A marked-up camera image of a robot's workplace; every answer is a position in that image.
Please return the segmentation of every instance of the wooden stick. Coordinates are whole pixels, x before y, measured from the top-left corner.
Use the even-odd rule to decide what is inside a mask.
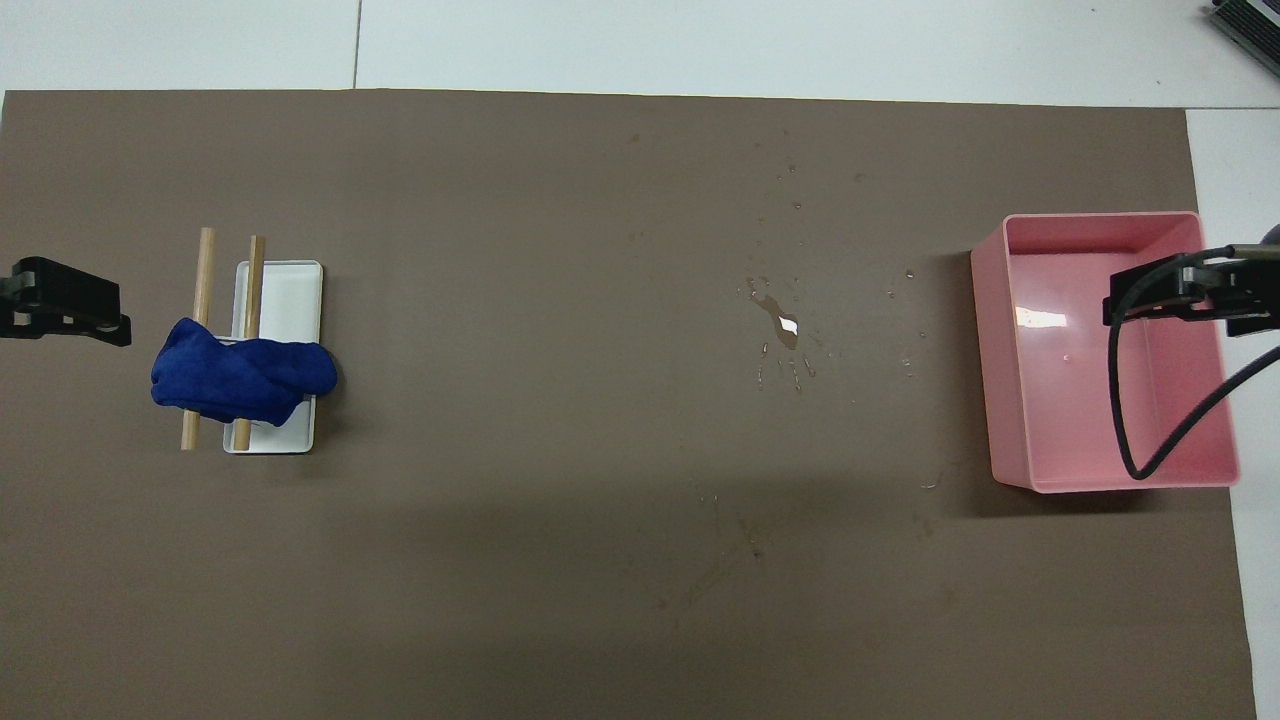
[[[200,259],[196,260],[196,302],[191,319],[209,324],[209,304],[214,299],[214,228],[200,228]],[[196,450],[200,443],[200,413],[182,411],[182,448]]]
[[[266,238],[255,234],[248,238],[248,287],[244,299],[244,340],[255,340],[262,324],[262,264],[266,261]],[[239,452],[248,450],[252,425],[241,418],[232,425],[232,447]]]

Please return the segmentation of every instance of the brown tabletop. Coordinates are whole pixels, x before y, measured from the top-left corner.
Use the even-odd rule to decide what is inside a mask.
[[[1178,110],[9,92],[134,343],[0,341],[0,715],[1251,717],[1225,491],[988,469],[968,251],[1194,202]],[[151,402],[201,225],[215,332],[325,266],[310,455]]]

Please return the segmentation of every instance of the pink plastic bin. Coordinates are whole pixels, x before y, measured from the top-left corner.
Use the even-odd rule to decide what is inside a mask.
[[[997,480],[1042,493],[1235,483],[1225,401],[1140,482],[1125,473],[1111,424],[1102,324],[1111,273],[1203,249],[1196,213],[1119,213],[1010,215],[973,251]],[[1126,323],[1120,389],[1135,462],[1221,382],[1213,323]]]

